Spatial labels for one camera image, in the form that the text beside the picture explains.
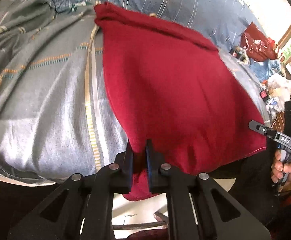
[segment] metal screw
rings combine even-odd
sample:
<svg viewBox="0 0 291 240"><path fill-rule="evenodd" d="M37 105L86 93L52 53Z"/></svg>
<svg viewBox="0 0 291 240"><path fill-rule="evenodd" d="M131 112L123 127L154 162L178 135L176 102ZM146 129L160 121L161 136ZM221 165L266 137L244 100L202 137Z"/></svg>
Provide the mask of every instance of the metal screw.
<svg viewBox="0 0 291 240"><path fill-rule="evenodd" d="M206 173L202 172L199 174L199 178L202 180L207 180L209 178L209 175L207 175Z"/></svg>
<svg viewBox="0 0 291 240"><path fill-rule="evenodd" d="M74 181L78 181L78 180L81 179L81 174L78 174L78 173L73 174L73 175L71 176L71 179L74 180Z"/></svg>
<svg viewBox="0 0 291 240"><path fill-rule="evenodd" d="M110 170L117 170L119 168L119 164L117 163L111 163L110 166L109 166Z"/></svg>
<svg viewBox="0 0 291 240"><path fill-rule="evenodd" d="M171 165L170 165L169 163L163 163L163 164L161 165L161 168L162 168L163 170L167 171L167 170L171 169Z"/></svg>

